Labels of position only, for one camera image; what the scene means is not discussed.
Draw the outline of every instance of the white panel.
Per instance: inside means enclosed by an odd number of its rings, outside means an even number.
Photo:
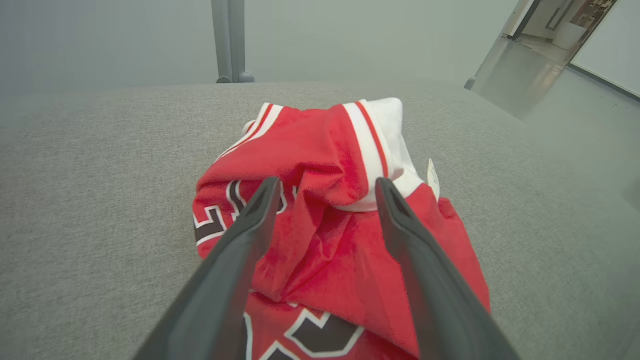
[[[572,64],[640,96],[640,1],[618,0]]]
[[[0,4],[0,92],[215,83],[210,0]]]
[[[518,0],[246,0],[246,68],[258,82],[476,74]]]

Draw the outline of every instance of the gray floor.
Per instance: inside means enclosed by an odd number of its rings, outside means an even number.
[[[640,211],[640,103],[506,39],[496,42],[476,78],[473,92]]]

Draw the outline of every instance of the red fabric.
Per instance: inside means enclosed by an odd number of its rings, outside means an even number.
[[[269,176],[284,184],[282,213],[276,218],[271,246],[256,266],[252,288],[257,293],[250,294],[246,307],[253,324],[252,357],[260,359],[277,341],[296,357],[311,358],[281,334],[305,308],[366,329],[348,358],[418,357],[401,268],[385,248],[377,211],[336,208],[353,204],[370,190],[358,137],[345,108],[282,108],[270,126],[266,119],[276,110],[272,105],[263,109],[249,137],[225,152],[199,180],[193,203],[196,227],[210,216],[207,208],[217,206],[228,228],[237,214],[227,191],[231,182],[240,180],[238,192],[245,201]],[[373,126],[369,129],[374,138],[383,136]],[[379,141],[376,146],[380,154],[374,156],[386,169]],[[436,200],[431,188],[422,184],[406,201],[489,310],[479,262],[449,200]],[[219,238],[200,241],[200,256],[206,257]],[[196,240],[201,240],[198,232]]]

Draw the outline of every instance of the doorway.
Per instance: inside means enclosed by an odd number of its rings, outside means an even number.
[[[566,65],[616,0],[520,0],[503,37]]]

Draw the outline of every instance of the black baseboard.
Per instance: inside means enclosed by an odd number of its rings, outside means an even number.
[[[599,82],[599,83],[601,83],[601,84],[603,84],[605,86],[608,86],[609,88],[612,88],[613,90],[615,90],[615,91],[617,91],[617,92],[619,92],[619,93],[621,93],[623,95],[626,95],[627,97],[630,97],[631,99],[633,99],[633,100],[635,100],[637,102],[640,102],[640,97],[638,97],[636,94],[631,94],[630,92],[626,91],[625,89],[608,82],[607,80],[601,78],[600,76],[594,75],[594,74],[588,72],[587,70],[584,70],[584,69],[582,69],[580,67],[575,66],[572,63],[566,64],[566,67],[568,67],[569,69],[572,69],[573,71],[579,72],[582,75],[585,75],[587,78],[594,79],[595,81],[597,81],[597,82]]]

